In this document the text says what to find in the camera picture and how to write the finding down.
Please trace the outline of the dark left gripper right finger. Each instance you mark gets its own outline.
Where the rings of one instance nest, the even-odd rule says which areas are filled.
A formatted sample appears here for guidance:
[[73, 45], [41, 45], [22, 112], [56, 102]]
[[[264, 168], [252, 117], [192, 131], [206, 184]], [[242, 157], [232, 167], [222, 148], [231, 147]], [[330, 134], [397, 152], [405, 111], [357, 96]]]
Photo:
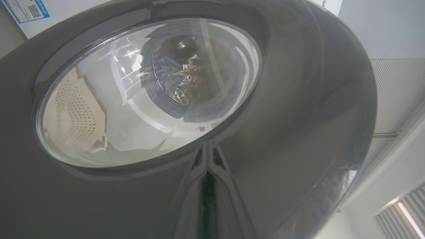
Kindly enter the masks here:
[[220, 147], [208, 141], [208, 172], [214, 178], [218, 239], [256, 239], [257, 233]]

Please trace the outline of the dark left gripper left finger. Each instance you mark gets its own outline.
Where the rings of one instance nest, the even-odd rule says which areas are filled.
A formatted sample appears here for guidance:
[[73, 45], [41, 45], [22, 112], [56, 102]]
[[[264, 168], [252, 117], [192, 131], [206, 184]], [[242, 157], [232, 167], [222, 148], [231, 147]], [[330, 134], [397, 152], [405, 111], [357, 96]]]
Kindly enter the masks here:
[[203, 180], [208, 171], [209, 141], [195, 151], [185, 170], [174, 207], [173, 239], [200, 239], [203, 233]]

